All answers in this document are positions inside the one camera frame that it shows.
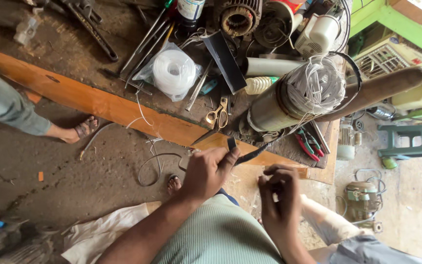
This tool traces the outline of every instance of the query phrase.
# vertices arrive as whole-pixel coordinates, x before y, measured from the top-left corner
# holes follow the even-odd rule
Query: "yellow container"
[[[422,108],[422,85],[392,96],[391,103],[398,110]]]

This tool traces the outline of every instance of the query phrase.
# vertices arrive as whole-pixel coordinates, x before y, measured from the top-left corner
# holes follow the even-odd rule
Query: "gold scissors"
[[[214,124],[216,120],[218,121],[218,131],[219,129],[227,125],[229,116],[227,115],[227,98],[221,97],[220,105],[216,111],[211,111],[206,115],[206,121],[210,124]]]
[[[211,111],[206,115],[206,121],[210,124],[214,124],[214,128],[206,132],[204,135],[202,135],[200,138],[198,138],[192,146],[207,139],[209,136],[216,134],[221,130],[221,128],[225,127],[227,125],[229,116],[227,115],[227,96],[221,97],[221,104],[219,105],[218,109],[216,111]]]

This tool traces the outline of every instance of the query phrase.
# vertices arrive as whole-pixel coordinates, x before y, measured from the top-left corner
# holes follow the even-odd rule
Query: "plastic stool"
[[[388,147],[378,150],[379,157],[395,157],[401,160],[422,157],[422,144],[413,147],[413,138],[418,136],[422,138],[422,125],[380,125],[377,130],[388,133]],[[410,147],[395,147],[394,132],[400,137],[409,137]]]

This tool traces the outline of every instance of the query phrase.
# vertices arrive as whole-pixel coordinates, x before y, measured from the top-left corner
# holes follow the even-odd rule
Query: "white motor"
[[[353,160],[356,155],[356,145],[361,144],[362,134],[356,132],[351,125],[339,124],[337,160]]]
[[[327,55],[339,33],[339,22],[332,15],[313,14],[294,47],[306,59]]]

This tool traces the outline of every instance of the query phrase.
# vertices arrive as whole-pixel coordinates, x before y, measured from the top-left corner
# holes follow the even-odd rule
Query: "dirty floor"
[[[42,99],[36,111],[53,123],[72,127],[86,115]],[[385,135],[375,134],[375,120],[363,117],[366,130],[363,145],[357,148],[356,158],[349,162],[337,162],[335,185],[316,181],[302,181],[302,192],[322,205],[343,211],[336,195],[343,189],[358,169],[378,169],[387,184],[384,209],[377,220],[384,231],[377,235],[380,241],[396,249],[422,257],[422,158],[401,161],[394,170],[381,169],[376,150],[386,146]],[[95,139],[84,154],[86,138],[73,145],[50,138],[26,135],[14,128],[0,124],[0,210],[8,210],[33,223],[50,224],[60,230],[77,220],[96,219],[115,209],[148,201],[167,199],[166,181],[175,173],[181,179],[177,163],[179,158],[163,159],[163,176],[149,187],[137,182],[140,166],[152,156],[151,144],[146,135],[117,124],[110,125]],[[158,153],[178,153],[186,166],[189,152],[186,148],[166,141],[155,143]],[[142,181],[151,183],[157,176],[157,163],[147,165]],[[44,180],[38,180],[42,171]],[[262,166],[241,165],[228,182],[226,191],[234,196],[241,207],[255,217],[261,214],[256,178]],[[375,176],[370,172],[361,178]],[[308,249],[324,246],[312,228],[300,223],[300,236]],[[64,263],[59,256],[62,237],[56,237],[56,249],[51,263]]]

